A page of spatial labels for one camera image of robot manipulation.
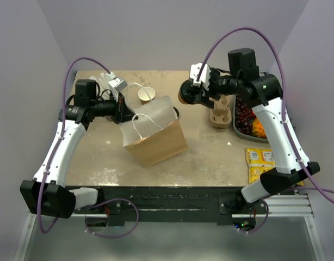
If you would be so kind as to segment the brown paper coffee cup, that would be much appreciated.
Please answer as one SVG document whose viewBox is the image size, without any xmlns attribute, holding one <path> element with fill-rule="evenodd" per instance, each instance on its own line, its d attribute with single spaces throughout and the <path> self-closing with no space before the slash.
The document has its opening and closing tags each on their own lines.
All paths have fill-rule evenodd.
<svg viewBox="0 0 334 261">
<path fill-rule="evenodd" d="M 142 87 L 138 91 L 137 95 L 138 95 L 138 99 L 140 100 L 141 104 L 144 105 L 154 100 L 156 96 L 156 92 L 152 87 L 147 86 L 147 87 Z"/>
</svg>

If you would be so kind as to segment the brown paper bag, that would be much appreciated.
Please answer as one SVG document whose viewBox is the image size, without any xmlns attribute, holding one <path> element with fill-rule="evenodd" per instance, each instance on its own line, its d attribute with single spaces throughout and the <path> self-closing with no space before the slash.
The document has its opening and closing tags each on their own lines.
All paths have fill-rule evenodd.
<svg viewBox="0 0 334 261">
<path fill-rule="evenodd" d="M 150 167 L 188 149 L 168 95 L 133 109 L 132 120 L 121 123 L 123 147 L 142 166 Z"/>
</svg>

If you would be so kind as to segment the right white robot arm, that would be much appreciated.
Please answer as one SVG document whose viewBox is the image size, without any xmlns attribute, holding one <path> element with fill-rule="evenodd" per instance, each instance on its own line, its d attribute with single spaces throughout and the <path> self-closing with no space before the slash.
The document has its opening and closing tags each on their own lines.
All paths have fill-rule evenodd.
<svg viewBox="0 0 334 261">
<path fill-rule="evenodd" d="M 278 194 L 294 184 L 312 177 L 320 171 L 317 162 L 311 161 L 296 137 L 283 106 L 283 90 L 273 74 L 260 75 L 255 51 L 240 48 L 228 53 L 230 72 L 221 76 L 206 63 L 190 67 L 189 80 L 196 89 L 194 103 L 210 107 L 210 99 L 220 95 L 237 95 L 252 109 L 262 124 L 273 151 L 275 167 L 262 174 L 240 192 L 235 207 L 246 214 L 255 201 Z"/>
</svg>

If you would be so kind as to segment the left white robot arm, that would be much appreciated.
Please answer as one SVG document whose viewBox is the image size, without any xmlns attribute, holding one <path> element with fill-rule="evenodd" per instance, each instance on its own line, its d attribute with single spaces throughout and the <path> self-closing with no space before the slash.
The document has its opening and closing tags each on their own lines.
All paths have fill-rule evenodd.
<svg viewBox="0 0 334 261">
<path fill-rule="evenodd" d="M 97 189 L 68 190 L 65 180 L 76 148 L 95 118 L 110 117 L 115 124 L 133 118 L 133 110 L 122 94 L 125 87 L 125 80 L 113 78 L 108 82 L 110 94 L 105 100 L 96 80 L 76 81 L 74 95 L 60 110 L 56 135 L 44 162 L 32 180 L 21 183 L 20 192 L 31 213 L 67 219 L 83 207 L 93 213 L 105 209 L 106 201 Z"/>
</svg>

